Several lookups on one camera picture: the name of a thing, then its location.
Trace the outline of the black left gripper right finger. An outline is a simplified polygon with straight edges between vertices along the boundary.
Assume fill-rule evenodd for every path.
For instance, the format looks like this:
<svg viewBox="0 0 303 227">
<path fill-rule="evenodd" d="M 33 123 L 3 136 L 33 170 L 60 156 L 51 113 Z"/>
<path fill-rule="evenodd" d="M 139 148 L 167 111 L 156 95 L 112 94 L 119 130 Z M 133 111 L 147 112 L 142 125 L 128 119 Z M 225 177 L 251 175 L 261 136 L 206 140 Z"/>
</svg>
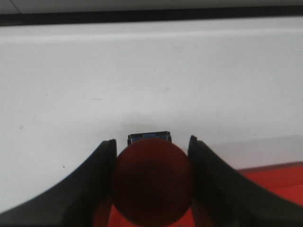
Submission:
<svg viewBox="0 0 303 227">
<path fill-rule="evenodd" d="M 301 227 L 303 207 L 255 184 L 191 136 L 188 158 L 195 189 L 197 227 Z"/>
</svg>

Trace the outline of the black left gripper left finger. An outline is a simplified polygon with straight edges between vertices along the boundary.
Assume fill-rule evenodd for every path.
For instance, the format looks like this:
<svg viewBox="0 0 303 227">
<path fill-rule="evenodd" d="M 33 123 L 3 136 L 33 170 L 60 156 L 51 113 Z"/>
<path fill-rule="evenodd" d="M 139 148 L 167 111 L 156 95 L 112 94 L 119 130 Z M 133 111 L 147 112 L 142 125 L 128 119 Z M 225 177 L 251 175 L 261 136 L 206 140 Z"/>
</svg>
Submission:
<svg viewBox="0 0 303 227">
<path fill-rule="evenodd" d="M 0 215 L 2 227 L 106 227 L 112 202 L 110 175 L 116 141 L 101 142 L 70 175 Z"/>
</svg>

